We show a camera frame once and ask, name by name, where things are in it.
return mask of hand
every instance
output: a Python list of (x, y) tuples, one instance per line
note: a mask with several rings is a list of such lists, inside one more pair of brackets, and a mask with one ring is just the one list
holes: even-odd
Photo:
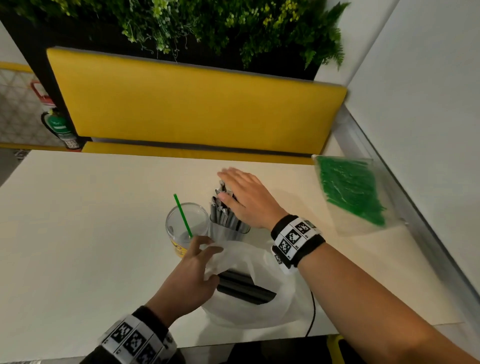
[(194, 236), (180, 263), (145, 305), (166, 327), (200, 307), (215, 292), (220, 278), (212, 275), (204, 280), (205, 266), (213, 254), (220, 253), (223, 248), (209, 246), (200, 250), (200, 245), (211, 243), (208, 236)]
[(225, 192), (218, 197), (246, 224), (272, 231), (276, 223), (288, 215), (253, 174), (230, 167), (217, 175), (230, 186), (238, 202)]

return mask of green plants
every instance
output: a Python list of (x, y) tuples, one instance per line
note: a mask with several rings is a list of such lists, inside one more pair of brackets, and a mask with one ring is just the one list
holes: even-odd
[(325, 8), (324, 0), (4, 0), (32, 20), (70, 16), (116, 24), (131, 41), (171, 53), (183, 37), (194, 36), (217, 54), (235, 40), (244, 68), (254, 57), (296, 46), (310, 64), (342, 64), (338, 19), (348, 2)]

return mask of clear plastic cup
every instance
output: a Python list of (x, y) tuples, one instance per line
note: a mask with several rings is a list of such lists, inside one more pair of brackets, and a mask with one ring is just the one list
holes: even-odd
[[(192, 235), (208, 235), (210, 219), (203, 207), (193, 202), (180, 204), (187, 219)], [(182, 258), (190, 246), (190, 236), (180, 214), (178, 206), (175, 206), (167, 215), (165, 229), (175, 247), (175, 253)]]

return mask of black cable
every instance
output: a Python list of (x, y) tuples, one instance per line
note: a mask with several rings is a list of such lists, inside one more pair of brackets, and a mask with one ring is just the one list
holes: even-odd
[(308, 328), (308, 331), (305, 337), (307, 337), (308, 334), (310, 334), (310, 330), (312, 329), (313, 322), (315, 321), (315, 315), (317, 314), (317, 308), (315, 306), (315, 298), (313, 297), (313, 292), (310, 291), (310, 294), (312, 295), (312, 302), (313, 302), (313, 318), (312, 318), (312, 323), (310, 324), (310, 327)]

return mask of yellow label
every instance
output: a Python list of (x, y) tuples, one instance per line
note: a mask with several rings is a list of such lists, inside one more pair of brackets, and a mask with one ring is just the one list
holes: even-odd
[(174, 242), (172, 239), (170, 239), (170, 241), (172, 242), (173, 246), (175, 247), (175, 253), (177, 253), (177, 255), (180, 257), (180, 258), (183, 258), (183, 256), (185, 255), (185, 253), (187, 252), (187, 249), (185, 249), (183, 246), (180, 246), (178, 245), (176, 242)]

